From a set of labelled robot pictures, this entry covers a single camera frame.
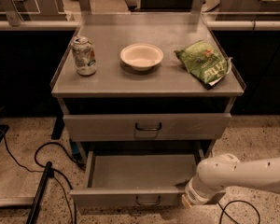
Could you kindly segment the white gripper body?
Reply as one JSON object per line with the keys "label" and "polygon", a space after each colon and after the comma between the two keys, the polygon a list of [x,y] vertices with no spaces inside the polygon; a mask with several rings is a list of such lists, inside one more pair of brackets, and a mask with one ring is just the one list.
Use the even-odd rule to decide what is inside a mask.
{"label": "white gripper body", "polygon": [[210,189],[197,176],[185,186],[185,194],[192,205],[217,204],[226,194],[224,189]]}

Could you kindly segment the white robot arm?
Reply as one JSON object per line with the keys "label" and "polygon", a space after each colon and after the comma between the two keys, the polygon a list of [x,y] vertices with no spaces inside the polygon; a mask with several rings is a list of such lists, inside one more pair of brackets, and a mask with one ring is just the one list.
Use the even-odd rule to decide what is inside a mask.
{"label": "white robot arm", "polygon": [[219,203],[226,187],[243,187],[280,194],[280,157],[240,162],[233,154],[226,153],[199,162],[195,176],[185,186],[182,204],[193,205],[217,203],[221,208],[219,221],[226,215],[239,224]]}

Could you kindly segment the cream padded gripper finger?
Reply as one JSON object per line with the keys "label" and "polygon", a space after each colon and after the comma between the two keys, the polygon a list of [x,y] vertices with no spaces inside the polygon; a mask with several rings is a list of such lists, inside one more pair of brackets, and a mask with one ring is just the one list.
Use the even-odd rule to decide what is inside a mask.
{"label": "cream padded gripper finger", "polygon": [[191,203],[191,201],[189,200],[189,198],[187,197],[186,194],[182,195],[181,202],[186,208],[191,208],[192,207],[192,203]]}

